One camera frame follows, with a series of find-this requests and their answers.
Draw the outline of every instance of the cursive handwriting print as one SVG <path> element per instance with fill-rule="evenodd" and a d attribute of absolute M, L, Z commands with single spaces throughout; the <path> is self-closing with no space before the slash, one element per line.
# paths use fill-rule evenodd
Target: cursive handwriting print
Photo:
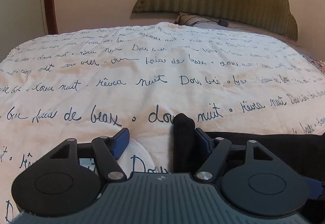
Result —
<path fill-rule="evenodd" d="M 68 138 L 128 128 L 118 160 L 126 175 L 167 173 L 178 113 L 203 131 L 322 135 L 324 87 L 293 48 L 248 32 L 162 22 L 20 44 L 0 63 L 0 215 L 18 214 L 15 177 Z"/>

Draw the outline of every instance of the metal screw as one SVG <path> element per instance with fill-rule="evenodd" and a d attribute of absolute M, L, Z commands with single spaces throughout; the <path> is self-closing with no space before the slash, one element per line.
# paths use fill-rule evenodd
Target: metal screw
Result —
<path fill-rule="evenodd" d="M 196 177 L 201 179 L 201 180 L 209 180 L 213 177 L 213 175 L 209 172 L 198 172 L 196 174 Z"/>
<path fill-rule="evenodd" d="M 120 180 L 120 179 L 123 178 L 123 176 L 124 176 L 124 174 L 122 174 L 121 172 L 116 172 L 116 171 L 114 171 L 114 172 L 110 172 L 110 173 L 107 175 L 107 177 L 108 177 L 109 179 L 112 179 L 112 180 Z"/>

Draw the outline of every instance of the pillow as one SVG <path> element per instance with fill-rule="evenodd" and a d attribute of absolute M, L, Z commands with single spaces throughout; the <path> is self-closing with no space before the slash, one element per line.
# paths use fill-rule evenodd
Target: pillow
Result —
<path fill-rule="evenodd" d="M 192 27 L 197 27 L 201 29 L 215 29 L 215 30 L 231 30 L 231 31 L 245 31 L 251 32 L 254 34 L 262 34 L 274 37 L 278 40 L 281 40 L 285 44 L 289 45 L 297 52 L 299 52 L 310 64 L 314 65 L 322 74 L 325 75 L 325 62 L 319 61 L 315 59 L 311 53 L 304 50 L 304 48 L 298 45 L 294 40 L 291 40 L 285 36 L 275 34 L 268 30 L 258 28 L 252 25 L 240 23 L 240 22 L 233 22 L 228 21 L 225 19 L 221 19 L 224 22 L 228 23 L 228 27 L 224 27 L 219 25 L 219 18 L 211 18 L 211 17 L 201 17 L 197 15 L 191 15 L 189 13 L 179 13 L 178 18 L 176 19 L 177 24 L 179 25 L 187 25 Z"/>

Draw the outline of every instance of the black cloth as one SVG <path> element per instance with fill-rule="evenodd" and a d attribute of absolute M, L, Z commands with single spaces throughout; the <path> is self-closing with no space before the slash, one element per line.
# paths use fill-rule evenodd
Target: black cloth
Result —
<path fill-rule="evenodd" d="M 205 162 L 196 151 L 195 122 L 184 114 L 173 119 L 173 171 L 191 175 Z M 246 145 L 256 140 L 300 175 L 325 182 L 325 136 L 323 135 L 256 135 L 231 132 L 206 132 L 211 138 L 222 137 L 232 144 Z M 325 201 L 308 200 L 301 214 L 311 223 L 325 220 Z"/>

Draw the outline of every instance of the bed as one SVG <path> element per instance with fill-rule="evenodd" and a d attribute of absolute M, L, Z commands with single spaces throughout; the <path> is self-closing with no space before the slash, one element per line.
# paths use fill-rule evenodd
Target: bed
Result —
<path fill-rule="evenodd" d="M 325 133 L 321 67 L 294 44 L 288 0 L 267 1 L 138 0 L 133 12 L 183 14 L 178 24 L 86 29 L 14 48 L 0 63 L 0 219 L 18 214 L 14 178 L 67 138 L 90 142 L 128 128 L 118 162 L 129 175 L 171 172 L 178 113 L 204 131 Z M 189 14 L 267 32 L 179 25 Z M 81 164 L 94 170 L 92 160 Z"/>

